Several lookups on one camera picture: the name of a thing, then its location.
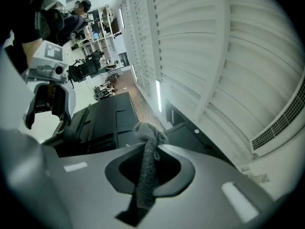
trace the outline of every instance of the air vent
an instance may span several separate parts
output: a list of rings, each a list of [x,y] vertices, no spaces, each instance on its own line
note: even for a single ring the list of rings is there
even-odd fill
[[[305,107],[305,81],[304,73],[292,99],[288,102],[284,111],[257,137],[251,141],[252,151],[255,151],[269,143],[282,133],[301,113]]]

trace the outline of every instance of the gray fuzzy object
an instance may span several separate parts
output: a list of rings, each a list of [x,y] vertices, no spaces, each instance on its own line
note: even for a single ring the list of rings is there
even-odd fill
[[[155,160],[160,161],[156,147],[167,144],[168,139],[157,127],[148,122],[139,122],[134,128],[134,133],[141,141],[146,142],[136,188],[137,207],[150,209],[154,203],[153,191],[160,185],[154,163]]]

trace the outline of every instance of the fluorescent light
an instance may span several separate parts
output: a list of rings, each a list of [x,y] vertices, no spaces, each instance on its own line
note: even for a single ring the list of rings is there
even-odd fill
[[[156,86],[157,86],[158,106],[159,106],[160,112],[162,112],[162,107],[161,107],[161,92],[160,92],[160,81],[156,81]]]
[[[122,9],[120,9],[120,16],[121,16],[121,21],[122,21],[122,26],[125,28],[124,20],[123,20],[123,15],[122,15]]]
[[[133,71],[133,73],[134,73],[134,77],[135,77],[135,80],[138,82],[138,77],[137,77],[137,75],[135,74],[135,71],[134,71],[134,66],[133,66],[133,64],[132,64],[132,71]]]

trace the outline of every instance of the vent grille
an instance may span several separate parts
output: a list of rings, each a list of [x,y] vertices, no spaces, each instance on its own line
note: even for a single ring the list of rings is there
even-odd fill
[[[265,145],[284,131],[305,107],[305,81],[285,112],[261,135],[252,141],[253,150]]]

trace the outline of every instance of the ceiling light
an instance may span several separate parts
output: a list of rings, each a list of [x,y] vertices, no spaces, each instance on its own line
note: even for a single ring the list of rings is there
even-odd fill
[[[161,106],[161,92],[160,92],[160,81],[156,81],[156,86],[157,86],[157,96],[158,96],[158,107],[160,112],[162,112],[162,106]]]
[[[134,73],[134,77],[135,77],[135,80],[138,82],[138,77],[137,77],[137,75],[135,74],[135,71],[134,71],[134,66],[133,66],[133,64],[132,64],[132,71],[133,71],[133,73]]]
[[[120,9],[120,16],[121,16],[122,26],[123,26],[123,28],[125,28],[125,23],[124,23],[123,15],[122,15],[122,9]]]

